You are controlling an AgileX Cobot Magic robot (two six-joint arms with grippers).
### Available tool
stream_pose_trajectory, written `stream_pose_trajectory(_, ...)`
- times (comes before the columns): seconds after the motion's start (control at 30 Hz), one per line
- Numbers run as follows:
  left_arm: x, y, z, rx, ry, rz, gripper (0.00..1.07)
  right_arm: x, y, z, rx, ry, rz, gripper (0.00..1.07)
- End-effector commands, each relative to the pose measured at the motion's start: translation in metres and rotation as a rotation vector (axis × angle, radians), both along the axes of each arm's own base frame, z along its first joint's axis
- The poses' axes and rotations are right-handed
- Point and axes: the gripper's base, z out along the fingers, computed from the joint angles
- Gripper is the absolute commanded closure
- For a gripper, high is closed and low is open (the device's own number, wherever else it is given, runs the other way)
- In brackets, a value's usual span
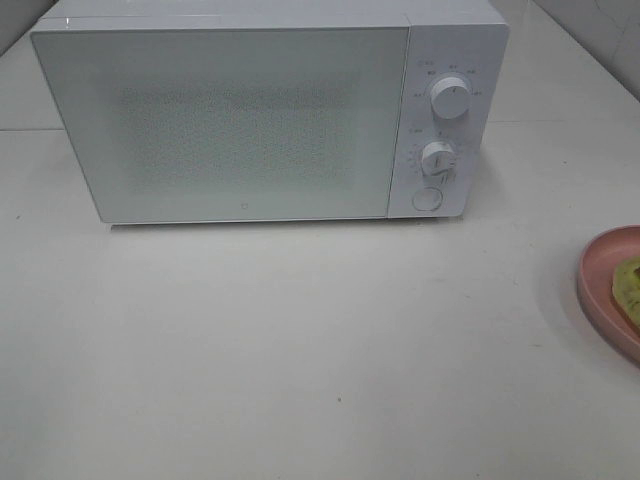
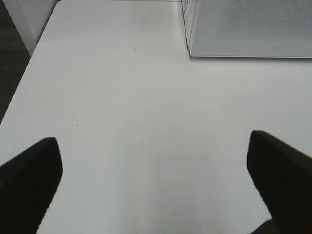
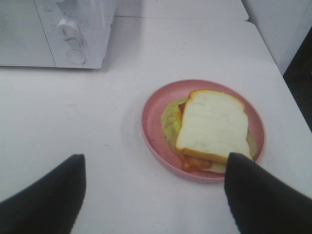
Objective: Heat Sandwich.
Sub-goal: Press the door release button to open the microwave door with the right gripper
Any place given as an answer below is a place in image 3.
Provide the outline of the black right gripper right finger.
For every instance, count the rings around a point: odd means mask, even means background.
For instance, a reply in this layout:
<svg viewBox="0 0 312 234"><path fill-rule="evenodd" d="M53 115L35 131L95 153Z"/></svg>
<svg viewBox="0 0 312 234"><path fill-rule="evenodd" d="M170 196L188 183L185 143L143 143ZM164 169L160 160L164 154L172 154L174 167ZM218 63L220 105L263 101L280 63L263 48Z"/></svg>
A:
<svg viewBox="0 0 312 234"><path fill-rule="evenodd" d="M224 190L242 234L312 232L311 198L242 154L229 154Z"/></svg>

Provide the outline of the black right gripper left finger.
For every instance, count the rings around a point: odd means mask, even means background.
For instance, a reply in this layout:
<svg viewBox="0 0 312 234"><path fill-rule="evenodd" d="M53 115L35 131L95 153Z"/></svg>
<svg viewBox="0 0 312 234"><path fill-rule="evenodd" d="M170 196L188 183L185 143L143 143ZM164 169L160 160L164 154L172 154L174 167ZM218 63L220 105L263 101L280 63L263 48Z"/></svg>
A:
<svg viewBox="0 0 312 234"><path fill-rule="evenodd" d="M2 234L69 234L86 193L85 157L72 155L0 203Z"/></svg>

